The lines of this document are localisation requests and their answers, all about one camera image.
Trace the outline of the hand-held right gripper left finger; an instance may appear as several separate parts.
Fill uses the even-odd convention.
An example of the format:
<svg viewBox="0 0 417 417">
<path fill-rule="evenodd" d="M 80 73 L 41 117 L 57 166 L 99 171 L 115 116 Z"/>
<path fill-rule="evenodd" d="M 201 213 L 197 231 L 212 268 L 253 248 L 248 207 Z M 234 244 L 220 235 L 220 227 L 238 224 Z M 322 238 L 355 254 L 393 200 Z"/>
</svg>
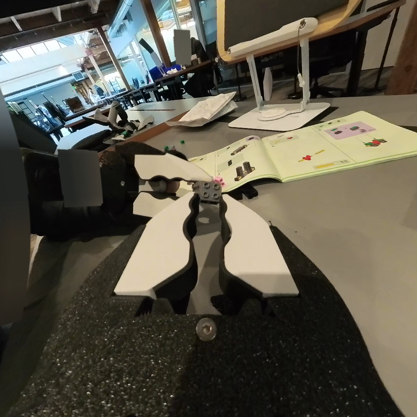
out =
<svg viewBox="0 0 417 417">
<path fill-rule="evenodd" d="M 116 295 L 189 298 L 198 278 L 193 238 L 199 202 L 189 192 L 147 223 L 114 288 Z"/>
</svg>

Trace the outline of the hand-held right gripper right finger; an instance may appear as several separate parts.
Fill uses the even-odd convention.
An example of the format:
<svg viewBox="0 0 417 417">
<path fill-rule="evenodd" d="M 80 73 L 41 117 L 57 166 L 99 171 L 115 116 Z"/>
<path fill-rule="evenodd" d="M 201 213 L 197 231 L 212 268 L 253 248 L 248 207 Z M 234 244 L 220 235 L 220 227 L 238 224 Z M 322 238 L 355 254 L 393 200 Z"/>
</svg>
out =
<svg viewBox="0 0 417 417">
<path fill-rule="evenodd" d="M 299 290 L 268 226 L 257 213 L 222 195 L 219 284 L 229 298 L 298 296 Z"/>
</svg>

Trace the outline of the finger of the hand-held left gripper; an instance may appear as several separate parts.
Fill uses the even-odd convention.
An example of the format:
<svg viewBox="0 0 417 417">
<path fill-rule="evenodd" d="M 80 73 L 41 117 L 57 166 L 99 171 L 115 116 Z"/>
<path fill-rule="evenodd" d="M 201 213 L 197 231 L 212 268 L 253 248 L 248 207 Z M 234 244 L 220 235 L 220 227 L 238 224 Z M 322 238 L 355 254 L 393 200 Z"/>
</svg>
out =
<svg viewBox="0 0 417 417">
<path fill-rule="evenodd" d="M 150 191 L 140 192 L 133 203 L 133 214 L 149 217 L 149 223 L 171 223 L 184 219 L 187 203 L 177 203 L 177 201 L 189 195 L 189 191 L 180 196 L 162 195 Z"/>
<path fill-rule="evenodd" d="M 134 167 L 142 180 L 183 180 L 212 182 L 213 177 L 198 165 L 172 154 L 135 155 Z"/>
</svg>

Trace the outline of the small dark grey toy brick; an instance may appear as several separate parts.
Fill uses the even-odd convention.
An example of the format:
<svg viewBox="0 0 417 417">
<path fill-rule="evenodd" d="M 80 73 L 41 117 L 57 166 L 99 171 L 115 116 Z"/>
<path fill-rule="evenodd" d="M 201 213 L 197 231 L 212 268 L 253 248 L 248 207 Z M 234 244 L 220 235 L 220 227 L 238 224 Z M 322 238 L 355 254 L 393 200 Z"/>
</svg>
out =
<svg viewBox="0 0 417 417">
<path fill-rule="evenodd" d="M 199 181 L 198 192 L 200 203 L 219 204 L 222 196 L 222 185 L 216 181 Z"/>
</svg>

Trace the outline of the pale neighbouring table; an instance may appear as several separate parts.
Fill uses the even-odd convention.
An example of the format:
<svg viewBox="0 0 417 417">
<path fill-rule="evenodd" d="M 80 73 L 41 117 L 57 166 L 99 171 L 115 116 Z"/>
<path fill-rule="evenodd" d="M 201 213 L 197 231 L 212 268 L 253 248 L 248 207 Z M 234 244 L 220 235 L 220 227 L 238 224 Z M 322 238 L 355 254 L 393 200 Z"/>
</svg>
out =
<svg viewBox="0 0 417 417">
<path fill-rule="evenodd" d="M 128 114 L 129 119 L 140 119 L 140 116 L 145 113 L 150 113 L 154 115 L 154 117 L 156 117 L 156 115 L 159 116 L 159 114 L 164 116 L 168 115 L 168 120 L 170 120 L 175 117 L 174 113 L 182 114 L 188 112 L 193 106 L 203 99 L 204 98 L 185 98 L 182 100 L 140 103 L 139 105 L 128 108 L 126 113 Z M 85 118 L 93 117 L 95 112 L 96 111 L 93 110 L 69 120 L 65 123 L 64 128 L 69 131 L 77 131 L 89 126 L 89 122 L 87 122 Z"/>
</svg>

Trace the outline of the torn white plastic bags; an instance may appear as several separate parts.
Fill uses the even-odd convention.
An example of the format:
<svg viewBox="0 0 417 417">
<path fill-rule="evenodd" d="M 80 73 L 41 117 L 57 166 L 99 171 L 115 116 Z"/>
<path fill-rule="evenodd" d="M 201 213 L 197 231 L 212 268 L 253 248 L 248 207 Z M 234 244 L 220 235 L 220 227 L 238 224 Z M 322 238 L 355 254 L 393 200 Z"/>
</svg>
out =
<svg viewBox="0 0 417 417">
<path fill-rule="evenodd" d="M 93 116 L 82 116 L 82 118 L 111 130 L 111 133 L 104 133 L 102 142 L 106 145 L 125 141 L 155 122 L 152 115 L 146 116 L 142 121 L 129 119 L 127 112 L 117 101 L 112 102 L 108 116 L 104 116 L 100 109 L 96 109 Z"/>
</svg>

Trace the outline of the black toy brick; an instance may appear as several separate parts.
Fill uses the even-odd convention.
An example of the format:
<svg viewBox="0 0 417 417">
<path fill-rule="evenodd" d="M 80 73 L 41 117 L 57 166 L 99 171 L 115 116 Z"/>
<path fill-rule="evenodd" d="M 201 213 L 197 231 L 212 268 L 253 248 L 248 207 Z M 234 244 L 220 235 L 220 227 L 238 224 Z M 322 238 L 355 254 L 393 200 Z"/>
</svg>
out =
<svg viewBox="0 0 417 417">
<path fill-rule="evenodd" d="M 253 185 L 247 183 L 239 186 L 238 188 L 231 190 L 226 193 L 233 199 L 240 201 L 243 200 L 245 196 L 247 199 L 253 199 L 258 196 L 258 191 L 253 187 Z"/>
</svg>

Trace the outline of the white paper bag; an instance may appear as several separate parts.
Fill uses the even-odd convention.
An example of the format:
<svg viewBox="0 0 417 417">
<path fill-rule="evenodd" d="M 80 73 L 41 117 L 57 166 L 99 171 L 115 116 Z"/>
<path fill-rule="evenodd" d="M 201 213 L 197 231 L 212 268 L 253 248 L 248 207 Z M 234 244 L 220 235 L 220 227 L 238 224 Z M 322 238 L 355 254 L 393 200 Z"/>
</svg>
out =
<svg viewBox="0 0 417 417">
<path fill-rule="evenodd" d="M 201 127 L 233 112 L 237 104 L 233 100 L 236 92 L 222 93 L 198 102 L 180 120 L 167 121 L 170 127 Z"/>
</svg>

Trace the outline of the long dark wooden table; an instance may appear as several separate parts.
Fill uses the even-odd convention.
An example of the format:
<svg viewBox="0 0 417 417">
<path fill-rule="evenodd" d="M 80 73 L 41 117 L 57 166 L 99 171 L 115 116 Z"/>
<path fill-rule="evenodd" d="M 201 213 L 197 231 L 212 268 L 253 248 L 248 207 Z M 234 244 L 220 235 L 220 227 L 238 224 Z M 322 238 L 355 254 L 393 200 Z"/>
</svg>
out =
<svg viewBox="0 0 417 417">
<path fill-rule="evenodd" d="M 186 67 L 185 69 L 181 69 L 179 71 L 176 71 L 172 74 L 171 77 L 175 76 L 174 81 L 170 82 L 164 82 L 162 80 L 159 80 L 159 83 L 155 84 L 159 89 L 167 87 L 167 90 L 164 90 L 161 92 L 161 95 L 165 95 L 165 98 L 167 100 L 182 100 L 184 97 L 184 84 L 192 76 L 192 71 L 197 69 L 198 66 L 190 65 Z"/>
</svg>

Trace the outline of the white metal stand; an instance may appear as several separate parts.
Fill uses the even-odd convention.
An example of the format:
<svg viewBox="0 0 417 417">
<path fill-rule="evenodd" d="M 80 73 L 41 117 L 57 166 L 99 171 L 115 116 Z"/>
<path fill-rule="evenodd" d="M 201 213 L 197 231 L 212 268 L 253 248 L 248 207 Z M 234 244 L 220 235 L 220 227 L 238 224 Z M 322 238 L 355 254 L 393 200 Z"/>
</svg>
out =
<svg viewBox="0 0 417 417">
<path fill-rule="evenodd" d="M 274 32 L 228 48 L 230 56 L 246 54 L 256 99 L 256 108 L 230 122 L 229 127 L 277 132 L 294 131 L 330 107 L 329 103 L 310 103 L 309 37 L 318 23 L 313 17 L 302 18 Z M 268 105 L 266 104 L 268 98 L 265 96 L 265 99 L 262 99 L 260 94 L 256 64 L 251 53 L 255 49 L 270 46 L 274 41 L 294 39 L 296 34 L 301 48 L 301 69 L 297 78 L 302 88 L 302 100 L 299 104 Z"/>
</svg>

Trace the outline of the green instruction booklet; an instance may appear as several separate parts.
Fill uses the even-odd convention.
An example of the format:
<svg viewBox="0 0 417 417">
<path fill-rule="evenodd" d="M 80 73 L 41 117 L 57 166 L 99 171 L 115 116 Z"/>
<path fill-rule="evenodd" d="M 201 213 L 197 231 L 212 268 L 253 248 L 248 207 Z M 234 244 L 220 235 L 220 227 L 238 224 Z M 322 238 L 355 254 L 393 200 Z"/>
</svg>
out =
<svg viewBox="0 0 417 417">
<path fill-rule="evenodd" d="M 286 183 L 416 154 L 416 132 L 359 111 L 262 139 L 248 136 L 190 162 L 222 177 L 227 193 L 254 180 Z"/>
</svg>

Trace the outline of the dark board with wooden rim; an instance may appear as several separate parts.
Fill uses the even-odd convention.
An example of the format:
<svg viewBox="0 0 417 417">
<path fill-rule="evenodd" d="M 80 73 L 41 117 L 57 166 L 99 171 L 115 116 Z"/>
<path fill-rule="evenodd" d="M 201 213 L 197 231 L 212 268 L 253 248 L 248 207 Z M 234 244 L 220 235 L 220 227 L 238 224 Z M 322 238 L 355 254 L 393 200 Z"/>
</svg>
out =
<svg viewBox="0 0 417 417">
<path fill-rule="evenodd" d="M 316 18 L 315 38 L 336 29 L 351 16 L 360 1 L 217 1 L 217 48 L 221 59 L 231 63 L 246 54 L 231 56 L 228 49 L 272 33 L 302 18 Z"/>
</svg>

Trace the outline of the wooden table with dark legs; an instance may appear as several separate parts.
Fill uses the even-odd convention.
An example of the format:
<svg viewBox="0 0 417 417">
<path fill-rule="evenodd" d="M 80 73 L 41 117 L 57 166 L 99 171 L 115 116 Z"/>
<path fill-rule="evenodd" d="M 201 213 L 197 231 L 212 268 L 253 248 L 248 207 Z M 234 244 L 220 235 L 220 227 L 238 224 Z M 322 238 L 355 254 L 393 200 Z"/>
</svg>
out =
<svg viewBox="0 0 417 417">
<path fill-rule="evenodd" d="M 344 7 L 339 7 L 331 12 L 324 14 L 319 18 L 319 25 L 316 30 L 311 33 L 311 40 L 318 40 L 326 36 L 336 35 L 348 30 L 356 30 L 359 32 L 355 50 L 352 58 L 352 65 L 349 73 L 346 94 L 347 96 L 356 96 L 362 63 L 364 59 L 364 50 L 366 47 L 367 34 L 370 29 L 382 23 L 393 10 L 399 10 L 406 1 L 384 1 L 367 11 L 353 15 L 361 1 L 349 1 Z M 238 63 L 246 60 L 246 54 L 230 56 L 224 40 L 225 31 L 225 7 L 226 1 L 217 2 L 217 42 L 218 52 L 223 61 L 228 63 Z M 298 44 L 297 34 L 294 39 L 281 42 L 274 41 L 270 46 L 255 49 L 252 55 L 255 57 L 272 54 L 288 48 L 292 48 Z"/>
</svg>

